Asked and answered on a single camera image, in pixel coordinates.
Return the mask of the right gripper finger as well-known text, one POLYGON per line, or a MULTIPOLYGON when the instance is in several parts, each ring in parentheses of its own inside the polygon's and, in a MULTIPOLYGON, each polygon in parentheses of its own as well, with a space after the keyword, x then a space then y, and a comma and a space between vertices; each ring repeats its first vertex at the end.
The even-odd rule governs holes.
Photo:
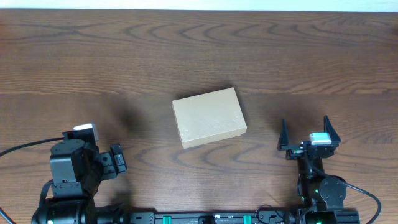
POLYGON ((341 142, 339 135, 336 133, 327 115, 325 115, 323 118, 323 129, 324 132, 329 134, 331 142, 333 144, 339 144, 341 142))
POLYGON ((279 151, 285 151, 285 147, 289 145, 289 136, 287 132, 287 125, 285 120, 282 120, 282 130, 280 132, 277 149, 279 151))

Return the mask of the cardboard box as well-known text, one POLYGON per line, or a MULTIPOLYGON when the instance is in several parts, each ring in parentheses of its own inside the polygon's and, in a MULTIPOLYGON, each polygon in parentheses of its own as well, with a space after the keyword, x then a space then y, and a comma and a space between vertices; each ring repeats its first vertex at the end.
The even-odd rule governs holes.
POLYGON ((247 131, 233 87, 173 100, 172 108, 184 149, 233 138, 247 131))

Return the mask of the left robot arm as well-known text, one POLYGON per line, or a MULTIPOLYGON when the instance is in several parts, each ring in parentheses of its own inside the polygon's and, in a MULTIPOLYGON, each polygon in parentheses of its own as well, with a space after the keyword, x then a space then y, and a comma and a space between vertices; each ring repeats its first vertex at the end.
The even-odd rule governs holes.
POLYGON ((120 205, 97 207, 100 183, 127 171, 119 144, 99 152, 96 144, 81 139, 64 140, 51 148, 53 179, 42 188, 32 223, 129 223, 120 205))

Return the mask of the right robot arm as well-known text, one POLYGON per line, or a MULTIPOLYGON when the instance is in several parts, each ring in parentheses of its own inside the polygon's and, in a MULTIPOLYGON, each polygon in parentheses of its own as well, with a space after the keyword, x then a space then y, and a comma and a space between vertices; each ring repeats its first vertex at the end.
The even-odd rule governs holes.
POLYGON ((289 143, 285 120, 282 120, 277 149, 285 152, 287 160, 298 163, 297 190, 303 205, 291 208, 284 215, 285 223, 336 223, 335 212, 343 209, 346 187, 343 179, 326 175, 323 159, 334 155, 341 139, 327 116, 323 131, 311 133, 308 141, 289 143))

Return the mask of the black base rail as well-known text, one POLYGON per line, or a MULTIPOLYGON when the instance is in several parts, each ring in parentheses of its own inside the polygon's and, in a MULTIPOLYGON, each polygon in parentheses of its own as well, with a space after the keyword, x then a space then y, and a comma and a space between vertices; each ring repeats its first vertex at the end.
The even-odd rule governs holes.
POLYGON ((359 224, 357 211, 307 212, 273 210, 221 213, 134 212, 130 224, 359 224))

